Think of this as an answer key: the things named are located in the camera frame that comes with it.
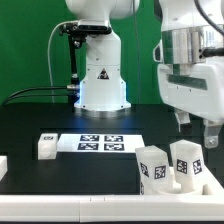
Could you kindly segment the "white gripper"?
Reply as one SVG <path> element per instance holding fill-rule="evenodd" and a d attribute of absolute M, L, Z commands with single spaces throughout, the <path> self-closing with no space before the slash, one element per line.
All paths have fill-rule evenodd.
<path fill-rule="evenodd" d="M 179 132 L 191 132 L 189 113 L 207 119 L 203 120 L 204 146 L 216 148 L 224 121 L 224 62 L 194 64 L 189 75 L 175 75 L 169 66 L 159 64 L 157 74 L 162 101 L 177 108 Z"/>

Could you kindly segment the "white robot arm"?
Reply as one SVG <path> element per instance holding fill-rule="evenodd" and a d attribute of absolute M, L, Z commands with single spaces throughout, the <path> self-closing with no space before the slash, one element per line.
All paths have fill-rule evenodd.
<path fill-rule="evenodd" d="M 130 108 L 120 75 L 121 41 L 110 20 L 135 13 L 140 0 L 65 0 L 78 17 L 74 30 L 87 41 L 86 75 L 78 111 L 89 115 Z M 204 119 L 204 144 L 218 146 L 224 127 L 224 0 L 157 0 L 161 39 L 154 49 L 162 101 L 180 127 Z"/>

